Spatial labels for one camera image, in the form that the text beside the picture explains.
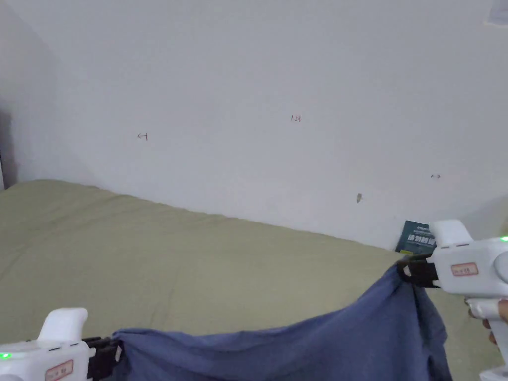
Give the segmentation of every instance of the dark blue book cover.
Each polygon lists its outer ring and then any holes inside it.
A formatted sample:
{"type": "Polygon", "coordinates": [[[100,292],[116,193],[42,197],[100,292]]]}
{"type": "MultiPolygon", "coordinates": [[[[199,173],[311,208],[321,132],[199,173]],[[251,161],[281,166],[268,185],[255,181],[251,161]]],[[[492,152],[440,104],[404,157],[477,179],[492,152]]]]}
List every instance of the dark blue book cover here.
{"type": "Polygon", "coordinates": [[[405,255],[431,255],[436,248],[436,240],[427,224],[406,221],[396,252],[405,255]]]}

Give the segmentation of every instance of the gripper handle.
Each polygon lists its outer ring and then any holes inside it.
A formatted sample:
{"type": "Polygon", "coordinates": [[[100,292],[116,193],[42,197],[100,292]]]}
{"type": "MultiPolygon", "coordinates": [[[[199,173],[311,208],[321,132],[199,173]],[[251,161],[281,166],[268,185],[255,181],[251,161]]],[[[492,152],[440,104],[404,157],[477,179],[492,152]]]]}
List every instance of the gripper handle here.
{"type": "Polygon", "coordinates": [[[467,299],[475,318],[487,319],[505,365],[508,365],[508,324],[499,316],[499,299],[467,299]]]}
{"type": "Polygon", "coordinates": [[[501,351],[505,365],[508,365],[508,324],[498,318],[489,319],[490,328],[497,341],[497,346],[501,351]]]}

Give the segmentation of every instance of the finger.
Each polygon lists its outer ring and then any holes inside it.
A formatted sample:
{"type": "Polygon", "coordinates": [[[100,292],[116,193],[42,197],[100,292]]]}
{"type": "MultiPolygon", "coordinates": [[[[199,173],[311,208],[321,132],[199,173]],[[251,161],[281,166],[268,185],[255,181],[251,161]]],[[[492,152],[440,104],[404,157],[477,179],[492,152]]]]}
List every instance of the finger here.
{"type": "Polygon", "coordinates": [[[493,344],[496,344],[497,345],[497,341],[496,341],[496,338],[494,337],[494,334],[491,332],[490,335],[489,335],[489,341],[493,344]]]}
{"type": "Polygon", "coordinates": [[[500,300],[498,307],[499,316],[501,316],[501,319],[508,323],[508,300],[500,300]]]}

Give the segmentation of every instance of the bed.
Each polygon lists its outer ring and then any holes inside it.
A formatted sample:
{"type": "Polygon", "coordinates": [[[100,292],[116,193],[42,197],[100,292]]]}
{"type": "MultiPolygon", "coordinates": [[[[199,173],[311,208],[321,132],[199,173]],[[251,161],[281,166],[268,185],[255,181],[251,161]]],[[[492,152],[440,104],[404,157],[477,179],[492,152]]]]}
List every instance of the bed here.
{"type": "MultiPolygon", "coordinates": [[[[0,193],[0,337],[34,338],[55,308],[85,336],[146,327],[212,334],[283,326],[347,306],[399,254],[62,181],[0,193]]],[[[461,297],[429,290],[455,379],[502,363],[461,297]]]]}

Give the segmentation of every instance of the white wall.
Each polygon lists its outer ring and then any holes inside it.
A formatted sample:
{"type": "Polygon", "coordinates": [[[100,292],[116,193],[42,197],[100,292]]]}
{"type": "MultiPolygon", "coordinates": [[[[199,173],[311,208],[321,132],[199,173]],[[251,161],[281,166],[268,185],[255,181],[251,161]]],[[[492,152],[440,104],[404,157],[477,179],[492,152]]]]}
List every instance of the white wall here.
{"type": "Polygon", "coordinates": [[[38,35],[0,0],[0,154],[8,185],[35,178],[57,118],[58,62],[38,35]]]}
{"type": "Polygon", "coordinates": [[[69,69],[22,179],[386,248],[508,192],[489,1],[8,2],[69,69]]]}

